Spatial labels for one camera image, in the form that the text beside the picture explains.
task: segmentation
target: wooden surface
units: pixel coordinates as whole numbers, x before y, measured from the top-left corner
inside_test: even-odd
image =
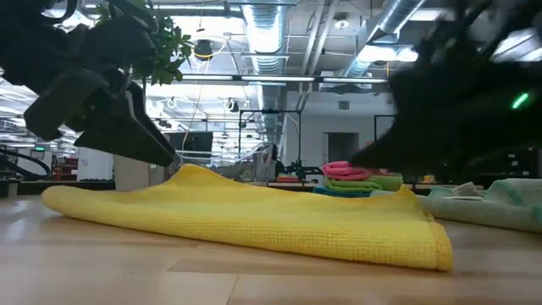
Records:
[[[455,271],[269,252],[0,201],[2,305],[542,304],[542,237],[445,222]]]

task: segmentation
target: robotic arm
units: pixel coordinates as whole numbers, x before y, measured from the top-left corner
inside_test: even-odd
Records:
[[[75,142],[168,166],[175,151],[145,112],[143,90],[123,71],[156,52],[150,14],[128,0],[108,0],[118,18],[66,33],[54,25],[69,18],[77,0],[66,0],[62,18],[42,13],[63,0],[0,0],[0,67],[3,78],[39,95],[25,111],[26,127],[51,141],[61,125],[81,132]]]
[[[461,3],[454,22],[439,21],[420,43],[413,68],[390,78],[395,123],[354,165],[422,175],[446,164],[461,178],[494,153],[542,146],[542,64],[490,60],[512,31],[533,27],[541,36],[542,1],[514,2],[479,50],[468,28],[491,1],[468,13]]]

